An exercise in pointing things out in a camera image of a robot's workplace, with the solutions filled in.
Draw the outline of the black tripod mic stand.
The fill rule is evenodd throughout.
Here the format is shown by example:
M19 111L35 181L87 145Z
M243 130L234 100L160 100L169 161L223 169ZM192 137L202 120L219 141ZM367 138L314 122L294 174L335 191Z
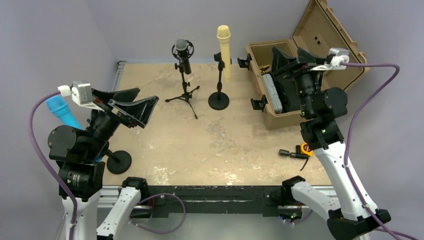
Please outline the black tripod mic stand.
M193 43L192 42L190 42L191 43L191 46L190 46L190 54L191 54L191 57L192 57L192 55L193 55L193 53L194 53L194 45L193 45ZM180 95L180 96L176 96L176 97L173 97L173 98L169 98L169 99L166 99L165 100L165 102L166 103L169 103L169 102L171 102L171 101L173 101L173 100L181 100L181 101L184 101L184 102L186 102L189 106L190 106L190 108L191 108L191 110L192 110L192 112L193 112L193 115L194 115L194 118L195 119L198 119L198 116L197 116L197 114L196 114L196 112L195 112L195 110L194 110L194 108L193 108L193 106L192 106L192 104L191 104L191 102L190 102L190 100L192 99L192 97L193 97L193 93L194 93L194 91L196 91L196 90L198 90L199 88L200 88L200 86L198 85L196 88L194 88L194 89L192 89L192 90L190 90L190 91L188 91L188 87L191 85L188 81L186 81L185 80L185 75L188 75L188 74L185 74L184 73L184 71L180 68L180 66L179 66L179 58L178 58L178 56L177 56L177 51L175 50L175 43L174 43L174 45L172 46L172 48L171 48L171 52L172 52L172 55L173 55L173 57L175 58L175 59L177 59L178 60L178 63L175 63L174 64L174 68L175 68L175 70L179 70L179 72L180 72L180 75L181 75L181 80L182 80L182 83L181 83L181 85L182 85L182 89L183 89L183 93Z

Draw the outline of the cream microphone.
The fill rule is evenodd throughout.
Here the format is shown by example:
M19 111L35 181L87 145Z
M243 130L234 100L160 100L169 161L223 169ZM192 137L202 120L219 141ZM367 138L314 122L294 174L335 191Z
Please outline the cream microphone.
M217 28L216 37L220 45L221 59L224 62L223 72L224 79L226 82L230 82L232 79L232 62L231 62L231 51L230 51L230 41L231 41L231 31L229 26L220 25Z

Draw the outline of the black grey microphone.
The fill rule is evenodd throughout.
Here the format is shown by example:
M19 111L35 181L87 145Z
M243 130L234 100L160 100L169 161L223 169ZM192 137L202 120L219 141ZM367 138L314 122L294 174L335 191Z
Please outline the black grey microphone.
M186 75L191 74L191 66L189 58L191 57L190 49L191 43L183 38L179 38L175 41L174 49L176 50L179 58L179 66Z

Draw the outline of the round base mic stand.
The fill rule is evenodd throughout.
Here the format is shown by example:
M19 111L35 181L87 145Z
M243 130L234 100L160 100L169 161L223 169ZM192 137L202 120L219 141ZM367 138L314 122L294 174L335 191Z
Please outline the round base mic stand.
M222 72L225 68L225 63L222 60L221 52L218 52L213 55L214 60L218 62L218 82L216 85L216 92L213 92L208 98L208 104L213 110L221 111L226 109L229 106L230 99L227 94L222 92Z

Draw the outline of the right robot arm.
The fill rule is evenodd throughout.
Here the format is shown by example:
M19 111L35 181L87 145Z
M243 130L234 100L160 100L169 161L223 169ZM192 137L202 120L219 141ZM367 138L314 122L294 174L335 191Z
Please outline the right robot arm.
M298 48L294 57L274 47L272 54L271 74L280 81L294 81L304 119L302 138L321 162L337 196L333 200L295 176L283 181L280 198L310 207L337 240L354 240L388 223L389 212L379 208L366 192L336 122L348 112L347 93L339 87L322 89L325 71L344 70L350 64L349 51L333 47L326 57L318 57Z

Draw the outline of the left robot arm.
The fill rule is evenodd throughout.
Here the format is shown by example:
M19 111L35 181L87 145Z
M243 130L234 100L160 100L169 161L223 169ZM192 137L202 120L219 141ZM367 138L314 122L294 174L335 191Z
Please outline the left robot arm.
M134 206L149 199L146 179L128 177L121 186L118 200L100 227L97 210L106 168L125 172L132 163L126 151L112 152L109 140L120 125L144 128L159 101L156 95L137 100L139 88L105 92L89 84L62 85L62 96L71 96L79 106L91 109L85 129L69 125L54 128L48 136L49 158L59 165L58 176L63 181L59 195L69 225L69 240L115 240Z

